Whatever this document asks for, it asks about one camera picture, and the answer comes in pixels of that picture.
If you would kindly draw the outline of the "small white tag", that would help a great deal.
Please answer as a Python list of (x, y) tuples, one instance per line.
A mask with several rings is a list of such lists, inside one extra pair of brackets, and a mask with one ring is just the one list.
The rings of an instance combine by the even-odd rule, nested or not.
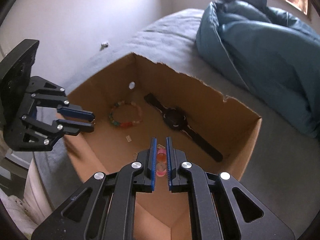
[(132, 141), (132, 139), (131, 139), (131, 137), (129, 135), (126, 136), (126, 139), (127, 139), (127, 142), (131, 142)]

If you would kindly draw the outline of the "brown cardboard box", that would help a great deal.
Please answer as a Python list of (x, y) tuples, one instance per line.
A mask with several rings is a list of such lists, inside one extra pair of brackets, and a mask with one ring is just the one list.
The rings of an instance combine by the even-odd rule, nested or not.
[[(158, 109), (144, 100), (149, 93), (165, 107), (184, 111), (191, 128), (220, 151), (223, 160), (216, 162), (185, 133), (170, 129)], [(261, 126), (261, 117), (238, 100), (135, 54), (81, 81), (68, 98), (95, 114), (92, 133), (64, 137), (84, 183), (97, 172), (120, 171), (150, 148), (152, 138), (157, 140), (155, 189), (136, 194), (133, 239), (192, 239), (188, 194), (172, 193), (168, 186), (167, 137), (187, 161), (212, 174), (228, 172), (239, 181)]]

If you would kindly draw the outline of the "grey bed blanket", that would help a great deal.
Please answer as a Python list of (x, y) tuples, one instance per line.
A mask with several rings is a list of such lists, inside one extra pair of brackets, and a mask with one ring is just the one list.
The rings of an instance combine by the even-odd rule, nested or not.
[(200, 57), (202, 15), (165, 16), (59, 82), (72, 104), (95, 114), (95, 126), (35, 154), (51, 208), (96, 172), (130, 165), (152, 138), (164, 145), (171, 137), (193, 165), (240, 181), (293, 237), (319, 239), (319, 141)]

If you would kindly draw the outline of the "black wrist watch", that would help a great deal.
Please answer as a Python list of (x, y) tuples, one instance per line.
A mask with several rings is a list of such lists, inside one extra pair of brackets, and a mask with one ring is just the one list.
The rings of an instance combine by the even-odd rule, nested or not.
[(221, 152), (191, 128), (188, 124), (184, 111), (180, 108), (165, 107), (152, 93), (144, 96), (144, 100), (158, 109), (162, 115), (163, 121), (170, 129), (185, 133), (197, 146), (210, 155), (216, 162), (221, 162), (223, 160)]

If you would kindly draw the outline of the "teal duvet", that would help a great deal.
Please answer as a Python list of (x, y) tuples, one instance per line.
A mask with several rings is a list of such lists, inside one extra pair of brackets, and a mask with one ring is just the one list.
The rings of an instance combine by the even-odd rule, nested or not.
[(319, 35), (267, 0), (215, 0), (196, 34), (200, 56), (300, 133), (319, 136)]

